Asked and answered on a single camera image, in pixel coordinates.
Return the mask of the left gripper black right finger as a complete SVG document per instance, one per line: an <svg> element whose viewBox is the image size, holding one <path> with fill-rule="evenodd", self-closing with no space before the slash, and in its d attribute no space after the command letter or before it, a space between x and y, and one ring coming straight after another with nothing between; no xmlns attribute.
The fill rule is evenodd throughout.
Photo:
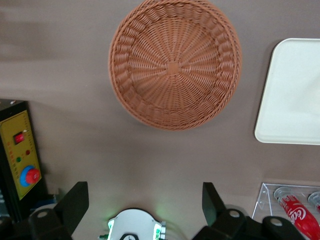
<svg viewBox="0 0 320 240"><path fill-rule="evenodd" d="M198 240L240 240L246 227L245 215L227 208L211 182L202 185L202 211L207 225L197 234Z"/></svg>

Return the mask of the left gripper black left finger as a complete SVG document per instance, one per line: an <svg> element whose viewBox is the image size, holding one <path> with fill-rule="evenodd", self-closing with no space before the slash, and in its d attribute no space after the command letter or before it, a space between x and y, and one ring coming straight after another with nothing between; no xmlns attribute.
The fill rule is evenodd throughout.
<svg viewBox="0 0 320 240"><path fill-rule="evenodd" d="M33 240L71 240L89 208L86 181L77 182L55 205L38 208L28 219Z"/></svg>

